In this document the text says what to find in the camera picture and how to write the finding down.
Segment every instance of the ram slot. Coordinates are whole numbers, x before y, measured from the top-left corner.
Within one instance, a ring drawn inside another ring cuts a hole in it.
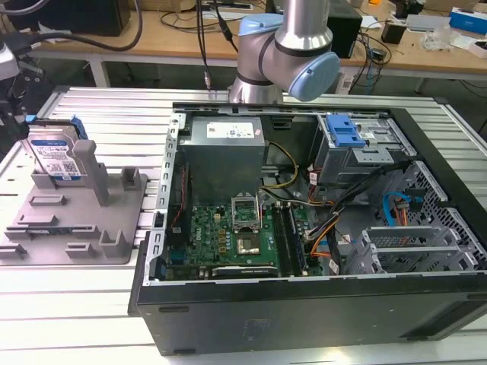
[[[288,247],[291,251],[291,263],[294,276],[301,276],[303,273],[306,260],[304,259],[303,246],[299,238],[298,227],[291,207],[282,210],[284,227],[286,229],[286,238]]]
[[[282,211],[276,207],[272,208],[272,225],[274,227],[275,246],[279,257],[281,275],[283,277],[291,276],[293,274],[291,266],[291,250],[289,249],[286,237]]]

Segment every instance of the gray plastic holder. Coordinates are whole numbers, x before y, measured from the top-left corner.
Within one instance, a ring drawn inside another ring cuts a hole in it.
[[[0,244],[0,265],[106,265],[129,261],[147,176],[137,167],[108,174],[93,141],[73,153],[86,175],[59,181],[33,173],[35,186]]]

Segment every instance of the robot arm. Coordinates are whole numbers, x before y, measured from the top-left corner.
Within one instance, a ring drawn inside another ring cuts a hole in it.
[[[329,0],[285,0],[284,17],[255,14],[240,23],[232,103],[282,103],[282,91],[301,101],[335,81],[340,61],[330,52]]]

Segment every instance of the workbench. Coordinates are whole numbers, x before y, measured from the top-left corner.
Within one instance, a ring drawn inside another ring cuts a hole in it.
[[[126,310],[138,246],[153,219],[172,105],[226,99],[224,91],[209,96],[194,90],[76,87],[49,98],[40,117],[69,119],[75,114],[96,141],[97,159],[106,164],[109,173],[134,165],[148,175],[149,182],[128,264],[0,268],[0,363],[485,363],[487,317],[439,342],[160,356],[143,320],[127,316]],[[285,102],[296,100],[285,97]],[[487,207],[487,144],[450,106],[431,98],[339,95],[327,95],[314,103],[406,108]],[[19,143],[0,163],[0,230],[12,222],[30,191],[32,169],[33,161]],[[326,328],[323,335],[330,335]]]
[[[390,13],[388,2],[381,5],[369,5],[364,2],[361,14],[370,14],[379,21],[385,21]],[[95,83],[98,87],[109,87],[110,80],[105,68],[105,62],[140,62],[151,64],[202,65],[198,40],[195,34],[184,33],[161,24],[160,16],[164,12],[144,11],[144,31],[138,45],[124,53],[108,52],[92,46],[76,43],[61,42],[57,44],[44,43],[40,48],[30,53],[33,57],[51,59],[77,59],[90,63]],[[423,14],[442,15],[436,11],[424,11]],[[184,18],[191,18],[192,14],[184,14]],[[119,37],[91,36],[112,46],[124,46],[134,38],[137,31],[135,14]],[[229,27],[232,33],[238,33],[239,21],[232,21]],[[194,27],[196,21],[179,21],[180,27]],[[368,33],[380,39],[382,30],[369,30]],[[468,32],[465,35],[479,37]],[[393,52],[393,58],[382,71],[382,75],[407,76],[414,78],[446,78],[456,80],[487,81],[487,60],[481,59],[464,49],[451,51],[426,51],[421,48],[419,40],[422,33],[405,32],[399,45],[388,45]],[[210,66],[237,67],[237,53],[224,39],[221,33],[206,34],[206,50]],[[350,59],[342,59],[341,77],[337,94],[348,94],[354,77],[360,72],[365,61],[365,50],[361,44],[355,46]]]

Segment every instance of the aluminum table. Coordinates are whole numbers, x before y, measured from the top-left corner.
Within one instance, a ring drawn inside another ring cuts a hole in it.
[[[226,97],[212,95],[219,101]],[[487,363],[487,316],[438,342],[161,357],[144,321],[127,316],[127,303],[138,245],[152,222],[172,104],[209,98],[206,91],[100,88],[72,88],[50,97],[40,116],[76,115],[109,172],[136,165],[149,183],[128,264],[0,268],[0,363]],[[340,95],[314,103],[406,108],[487,207],[487,145],[450,106],[431,98]],[[11,223],[33,185],[32,168],[20,144],[0,163],[0,229]]]

